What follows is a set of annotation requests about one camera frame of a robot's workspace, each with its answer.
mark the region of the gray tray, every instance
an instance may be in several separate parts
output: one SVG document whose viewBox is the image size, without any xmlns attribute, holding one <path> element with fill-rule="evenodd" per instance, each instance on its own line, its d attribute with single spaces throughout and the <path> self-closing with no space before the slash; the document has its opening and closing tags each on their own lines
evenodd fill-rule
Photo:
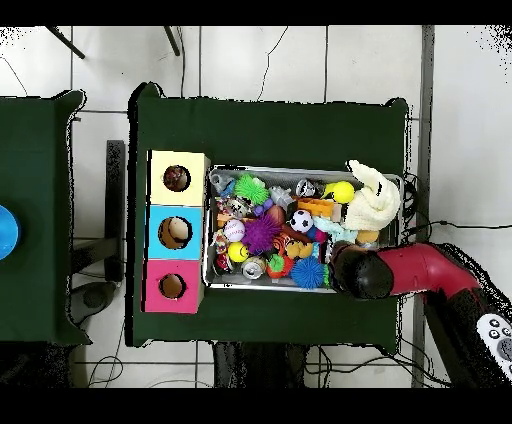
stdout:
<svg viewBox="0 0 512 424">
<path fill-rule="evenodd" d="M 354 185 L 356 190 L 362 188 L 362 184 L 354 178 L 350 172 L 341 171 L 314 171 L 308 169 L 287 169 L 287 168 L 264 168 L 252 166 L 227 166 L 227 165 L 214 165 L 210 168 L 210 173 L 207 176 L 206 184 L 210 184 L 209 177 L 211 174 L 219 174 L 230 177 L 239 177 L 243 173 L 249 173 L 254 177 L 264 181 L 266 187 L 279 185 L 284 189 L 291 188 L 294 194 L 295 187 L 299 180 L 307 178 L 310 181 L 322 181 L 326 183 L 333 183 L 337 181 L 349 181 Z M 384 174 L 384 176 L 395 183 L 400 191 L 400 198 L 402 202 L 397 217 L 383 230 L 379 236 L 379 246 L 397 246 L 401 241 L 402 232 L 402 207 L 403 207 L 403 180 L 397 175 Z M 281 291 L 299 291 L 308 293 L 335 293 L 332 289 L 318 288 L 318 289 L 303 289 L 297 287 L 293 280 L 290 278 L 272 279 L 268 275 L 262 275 L 256 280 L 245 278 L 238 267 L 237 272 L 233 274 L 225 274 L 218 276 L 213 270 L 213 261 L 215 259 L 215 246 L 211 246 L 213 234 L 218 230 L 217 220 L 217 203 L 215 197 L 217 192 L 210 184 L 210 193 L 207 198 L 209 208 L 206 213 L 206 231 L 207 237 L 204 237 L 204 257 L 203 257 L 203 280 L 206 285 L 212 288 L 231 288 L 231 289 L 248 289 L 248 290 L 281 290 Z"/>
</svg>

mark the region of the dark green table cover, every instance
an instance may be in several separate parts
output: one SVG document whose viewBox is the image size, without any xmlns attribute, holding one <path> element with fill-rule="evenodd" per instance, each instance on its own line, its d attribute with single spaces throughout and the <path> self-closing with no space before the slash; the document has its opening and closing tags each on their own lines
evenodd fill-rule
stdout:
<svg viewBox="0 0 512 424">
<path fill-rule="evenodd" d="M 0 341 L 89 343 L 66 313 L 71 202 L 67 128 L 81 91 L 0 97 L 0 204 L 21 239 L 0 261 Z"/>
<path fill-rule="evenodd" d="M 163 97 L 159 86 L 149 83 L 135 90 L 129 106 L 129 172 L 136 169 L 129 193 L 136 181 L 136 211 L 128 217 L 128 234 L 135 231 L 128 246 L 128 273 L 134 261 L 128 340 L 133 337 L 135 345 L 147 339 L 364 343 L 396 351 L 395 298 L 206 289 L 199 312 L 180 315 L 141 312 L 140 291 L 148 149 L 203 152 L 213 164 L 323 170 L 345 170 L 345 161 L 358 159 L 382 173 L 402 175 L 408 111 L 403 99 L 386 106 L 177 99 Z"/>
</svg>

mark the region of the blue object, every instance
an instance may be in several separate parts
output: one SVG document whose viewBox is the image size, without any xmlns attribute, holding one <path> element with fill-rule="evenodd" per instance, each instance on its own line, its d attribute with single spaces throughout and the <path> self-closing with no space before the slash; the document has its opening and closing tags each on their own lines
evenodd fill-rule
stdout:
<svg viewBox="0 0 512 424">
<path fill-rule="evenodd" d="M 290 277 L 299 287 L 303 289 L 316 289 L 324 282 L 325 265 L 318 262 L 318 259 L 309 256 L 299 259 L 290 271 Z"/>
<path fill-rule="evenodd" d="M 0 260 L 6 258 L 18 244 L 20 228 L 14 215 L 0 206 Z"/>
</svg>

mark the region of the soccer ball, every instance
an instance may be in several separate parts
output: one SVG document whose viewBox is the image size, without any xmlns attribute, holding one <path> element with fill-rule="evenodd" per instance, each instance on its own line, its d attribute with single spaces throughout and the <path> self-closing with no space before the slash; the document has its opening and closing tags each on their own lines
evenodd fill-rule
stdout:
<svg viewBox="0 0 512 424">
<path fill-rule="evenodd" d="M 290 225 L 299 233 L 307 233 L 313 226 L 313 218 L 311 218 L 311 214 L 308 211 L 299 209 L 293 214 Z"/>
</svg>

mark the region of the baseball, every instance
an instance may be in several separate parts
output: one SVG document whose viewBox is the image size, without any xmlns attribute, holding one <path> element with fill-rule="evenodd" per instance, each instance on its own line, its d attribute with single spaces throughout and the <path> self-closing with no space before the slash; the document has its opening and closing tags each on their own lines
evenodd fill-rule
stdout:
<svg viewBox="0 0 512 424">
<path fill-rule="evenodd" d="M 230 219 L 224 225 L 224 235 L 232 243 L 242 240 L 245 235 L 244 223 L 238 219 Z"/>
</svg>

